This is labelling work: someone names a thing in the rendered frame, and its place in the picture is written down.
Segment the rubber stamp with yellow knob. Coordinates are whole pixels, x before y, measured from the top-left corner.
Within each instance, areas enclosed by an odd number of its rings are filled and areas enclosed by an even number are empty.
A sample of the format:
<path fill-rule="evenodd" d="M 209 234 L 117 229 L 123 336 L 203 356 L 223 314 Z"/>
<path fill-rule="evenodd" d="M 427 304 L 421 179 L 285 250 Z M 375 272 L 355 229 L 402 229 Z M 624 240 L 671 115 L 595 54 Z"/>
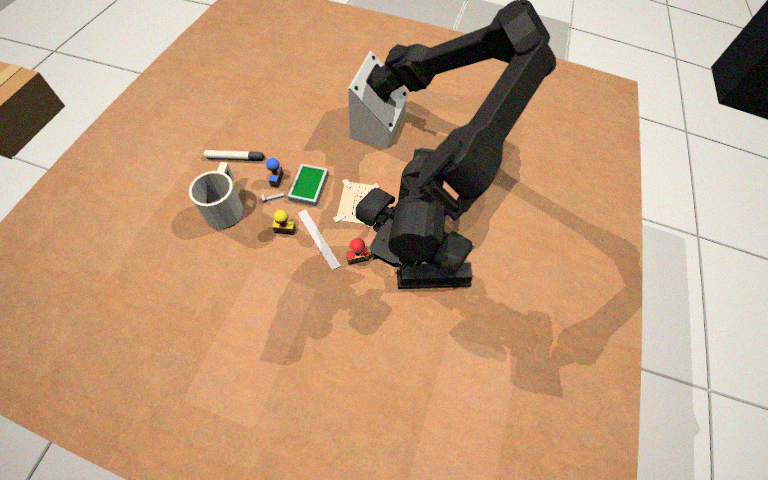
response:
<path fill-rule="evenodd" d="M 294 221 L 288 221 L 288 213 L 284 210 L 278 210 L 274 213 L 273 230 L 274 233 L 294 235 Z"/>

